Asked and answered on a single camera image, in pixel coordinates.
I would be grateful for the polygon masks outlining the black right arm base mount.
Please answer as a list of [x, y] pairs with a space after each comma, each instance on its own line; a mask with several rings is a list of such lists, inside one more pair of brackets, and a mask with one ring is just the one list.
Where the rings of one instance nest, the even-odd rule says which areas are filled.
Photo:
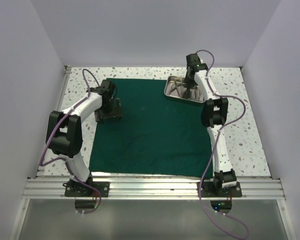
[[196, 184], [197, 191], [200, 191], [202, 198], [240, 198], [243, 196], [240, 183], [237, 181], [234, 186], [227, 186], [225, 188], [217, 187], [213, 180], [204, 180], [202, 184], [200, 181]]

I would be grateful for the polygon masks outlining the stainless steel instrument tray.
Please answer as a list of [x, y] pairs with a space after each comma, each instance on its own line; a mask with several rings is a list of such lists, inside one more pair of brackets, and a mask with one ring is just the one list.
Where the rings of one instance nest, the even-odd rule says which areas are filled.
[[187, 77], [169, 76], [165, 84], [164, 95], [194, 103], [204, 102], [204, 96], [198, 84]]

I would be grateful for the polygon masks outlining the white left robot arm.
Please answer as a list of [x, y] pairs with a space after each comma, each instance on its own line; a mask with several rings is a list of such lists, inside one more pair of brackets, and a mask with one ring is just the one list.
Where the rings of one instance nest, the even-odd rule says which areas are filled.
[[[123, 116], [120, 99], [117, 98], [118, 89], [110, 80], [103, 80], [97, 87], [89, 87], [87, 96], [62, 111], [52, 111], [48, 119], [44, 153], [40, 159], [42, 167], [57, 160], [65, 162], [71, 179], [78, 182], [76, 190], [82, 196], [93, 193], [94, 184], [91, 171], [84, 163], [81, 154], [83, 146], [82, 123], [94, 115], [97, 123], [120, 120]], [[44, 161], [46, 151], [51, 150], [57, 155], [55, 159]]]

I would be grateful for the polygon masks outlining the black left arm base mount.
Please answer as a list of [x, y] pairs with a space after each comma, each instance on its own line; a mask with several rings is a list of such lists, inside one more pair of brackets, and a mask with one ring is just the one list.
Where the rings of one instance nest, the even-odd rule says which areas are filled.
[[64, 196], [74, 198], [107, 198], [110, 190], [110, 183], [108, 181], [94, 181], [91, 176], [83, 183], [69, 179], [62, 186], [65, 188]]

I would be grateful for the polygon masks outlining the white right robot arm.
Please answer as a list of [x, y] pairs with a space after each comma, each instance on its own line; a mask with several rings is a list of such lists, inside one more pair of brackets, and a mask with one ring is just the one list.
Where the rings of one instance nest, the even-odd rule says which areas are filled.
[[197, 53], [186, 56], [186, 75], [184, 79], [186, 100], [202, 102], [200, 115], [202, 125], [207, 129], [212, 146], [213, 192], [224, 197], [237, 185], [237, 177], [228, 154], [224, 130], [227, 121], [229, 101], [218, 96], [214, 85], [206, 77], [208, 66], [201, 61]]

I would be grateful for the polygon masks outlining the dark green surgical cloth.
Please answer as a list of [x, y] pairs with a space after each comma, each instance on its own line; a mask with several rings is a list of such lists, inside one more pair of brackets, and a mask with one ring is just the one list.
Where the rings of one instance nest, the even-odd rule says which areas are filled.
[[90, 171], [212, 177], [212, 146], [201, 123], [201, 104], [165, 96], [164, 80], [112, 82], [122, 118], [97, 124]]

